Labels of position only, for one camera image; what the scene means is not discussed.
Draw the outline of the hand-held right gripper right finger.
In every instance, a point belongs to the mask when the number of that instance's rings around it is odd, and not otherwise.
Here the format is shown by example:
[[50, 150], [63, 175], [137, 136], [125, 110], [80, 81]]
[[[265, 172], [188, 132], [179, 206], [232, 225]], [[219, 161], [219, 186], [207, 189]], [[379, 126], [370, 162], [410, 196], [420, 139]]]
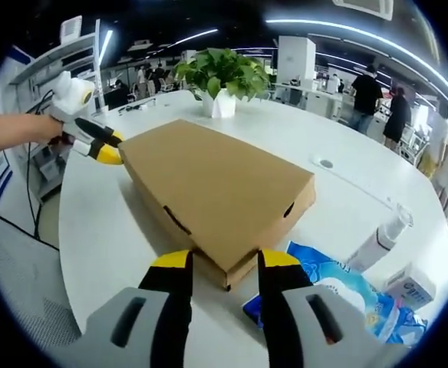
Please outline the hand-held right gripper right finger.
[[263, 249], [258, 270], [271, 367], [395, 367], [408, 354], [403, 344], [384, 344], [369, 333], [364, 315], [313, 285], [291, 255]]

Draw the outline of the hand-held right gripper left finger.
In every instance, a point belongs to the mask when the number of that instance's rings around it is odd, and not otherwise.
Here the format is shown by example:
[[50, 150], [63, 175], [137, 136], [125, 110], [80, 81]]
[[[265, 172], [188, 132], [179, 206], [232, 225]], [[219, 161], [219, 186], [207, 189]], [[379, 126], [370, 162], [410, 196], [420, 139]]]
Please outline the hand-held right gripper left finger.
[[183, 366], [192, 296], [192, 252], [158, 257], [138, 287], [124, 288], [89, 316], [80, 365]]

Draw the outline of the person's left hand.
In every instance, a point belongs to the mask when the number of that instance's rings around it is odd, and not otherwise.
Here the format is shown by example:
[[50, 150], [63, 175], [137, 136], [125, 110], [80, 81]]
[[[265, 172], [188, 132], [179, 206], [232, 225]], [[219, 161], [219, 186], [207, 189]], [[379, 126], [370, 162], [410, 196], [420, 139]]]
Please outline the person's left hand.
[[70, 146], [71, 138], [63, 131], [63, 123], [50, 115], [37, 115], [35, 141], [49, 146]]

